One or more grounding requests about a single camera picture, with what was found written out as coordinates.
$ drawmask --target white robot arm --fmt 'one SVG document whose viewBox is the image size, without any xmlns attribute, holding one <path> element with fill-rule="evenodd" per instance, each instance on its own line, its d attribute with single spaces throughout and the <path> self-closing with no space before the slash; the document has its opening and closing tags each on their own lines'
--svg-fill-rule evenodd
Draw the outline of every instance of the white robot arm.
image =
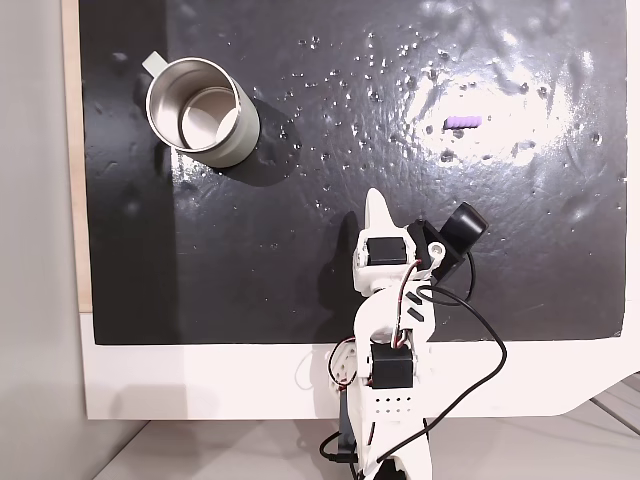
<svg viewBox="0 0 640 480">
<path fill-rule="evenodd" d="M 448 237 L 424 222 L 418 233 L 415 228 L 410 232 L 394 225 L 379 191 L 371 189 L 367 195 L 365 228 L 353 254 L 353 281 L 368 298 L 356 314 L 354 337 L 338 345 L 329 365 L 334 382 L 334 365 L 346 370 L 344 380 L 350 379 L 336 382 L 341 430 L 343 426 L 349 430 L 342 432 L 346 438 L 342 444 L 349 443 L 349 437 L 357 449 L 361 480 L 375 478 L 385 461 L 393 461 L 409 480 L 431 479 L 428 436 L 416 436 L 427 428 L 421 406 L 430 390 L 427 342 L 435 330 L 433 304 L 425 293 L 430 294 L 435 272 L 441 266 L 442 270 L 457 267 L 487 228 L 466 204 L 452 219 L 440 232 Z M 447 272 L 439 273 L 433 280 Z"/>
</svg>

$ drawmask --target mug rim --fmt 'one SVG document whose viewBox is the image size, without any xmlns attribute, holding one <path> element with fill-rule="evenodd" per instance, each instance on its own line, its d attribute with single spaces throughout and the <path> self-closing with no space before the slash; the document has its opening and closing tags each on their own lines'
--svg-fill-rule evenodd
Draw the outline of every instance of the mug rim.
<svg viewBox="0 0 640 480">
<path fill-rule="evenodd" d="M 175 143 L 171 142 L 170 140 L 167 140 L 167 138 L 164 135 L 162 135 L 162 133 L 160 133 L 160 131 L 156 127 L 155 122 L 151 117 L 151 111 L 150 111 L 150 108 L 149 108 L 149 104 L 151 103 L 151 93 L 153 92 L 153 88 L 154 88 L 154 86 L 156 84 L 156 81 L 160 77 L 162 77 L 171 67 L 174 67 L 175 65 L 178 65 L 178 64 L 183 63 L 183 62 L 188 62 L 188 61 L 196 61 L 196 62 L 206 63 L 207 65 L 215 68 L 220 73 L 222 73 L 222 75 L 224 75 L 224 77 L 227 79 L 227 81 L 231 85 L 231 89 L 233 91 L 233 96 L 234 96 L 235 102 L 236 102 L 236 118 L 234 119 L 233 126 L 231 127 L 231 130 L 229 130 L 229 133 L 227 133 L 227 135 L 220 142 L 215 143 L 213 145 L 209 145 L 209 146 L 203 147 L 203 148 L 186 148 L 186 147 L 182 147 L 180 145 L 176 145 Z M 227 73 L 227 71 L 224 68 L 222 68 L 220 65 L 218 65 L 218 64 L 216 64 L 216 63 L 214 63 L 214 62 L 212 62 L 210 60 L 207 60 L 206 58 L 184 57 L 184 58 L 179 58 L 178 60 L 174 60 L 173 62 L 167 64 L 167 66 L 162 70 L 162 72 L 160 72 L 160 74 L 157 75 L 153 79 L 153 81 L 151 82 L 151 85 L 149 85 L 149 90 L 147 91 L 146 110 L 147 110 L 147 121 L 149 122 L 149 125 L 151 126 L 151 129 L 156 134 L 156 136 L 160 140 L 162 140 L 164 143 L 166 143 L 170 147 L 173 147 L 176 150 L 179 150 L 180 152 L 184 152 L 184 153 L 205 153 L 205 152 L 210 152 L 212 150 L 215 150 L 218 147 L 221 147 L 222 145 L 224 145 L 233 136 L 233 134 L 235 133 L 235 131 L 236 131 L 237 127 L 238 127 L 238 123 L 240 122 L 240 114 L 242 113 L 242 102 L 240 101 L 240 94 L 238 92 L 238 87 L 236 85 L 236 82 L 233 80 L 233 78 L 231 78 L 231 76 Z"/>
</svg>

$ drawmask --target wooden edge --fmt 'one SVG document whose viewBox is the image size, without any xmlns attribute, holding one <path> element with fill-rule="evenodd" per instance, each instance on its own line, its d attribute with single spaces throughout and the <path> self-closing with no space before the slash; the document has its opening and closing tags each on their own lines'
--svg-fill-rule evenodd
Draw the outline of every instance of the wooden edge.
<svg viewBox="0 0 640 480">
<path fill-rule="evenodd" d="M 71 209 L 80 313 L 91 313 L 91 262 L 84 163 L 84 118 L 78 0 L 61 0 Z"/>
</svg>

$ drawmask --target mug handle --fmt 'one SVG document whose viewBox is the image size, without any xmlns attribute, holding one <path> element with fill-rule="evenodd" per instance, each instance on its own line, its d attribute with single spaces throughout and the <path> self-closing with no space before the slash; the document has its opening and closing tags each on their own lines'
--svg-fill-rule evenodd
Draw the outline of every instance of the mug handle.
<svg viewBox="0 0 640 480">
<path fill-rule="evenodd" d="M 142 62 L 144 69 L 149 72 L 153 78 L 160 75 L 160 73 L 167 68 L 167 65 L 167 61 L 162 58 L 158 52 L 153 52 L 144 62 Z"/>
</svg>

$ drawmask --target wet black board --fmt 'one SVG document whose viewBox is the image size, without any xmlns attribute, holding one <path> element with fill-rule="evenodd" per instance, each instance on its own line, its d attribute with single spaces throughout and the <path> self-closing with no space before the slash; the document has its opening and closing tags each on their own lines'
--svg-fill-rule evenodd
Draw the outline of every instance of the wet black board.
<svg viewBox="0 0 640 480">
<path fill-rule="evenodd" d="M 370 187 L 399 225 L 462 201 L 487 218 L 474 304 L 505 339 L 618 335 L 625 22 L 623 0 L 81 0 L 97 343 L 345 337 Z M 172 162 L 144 113 L 153 50 L 255 96 L 249 159 Z M 482 127 L 442 131 L 474 102 Z M 487 336 L 436 315 L 436 340 Z"/>
</svg>

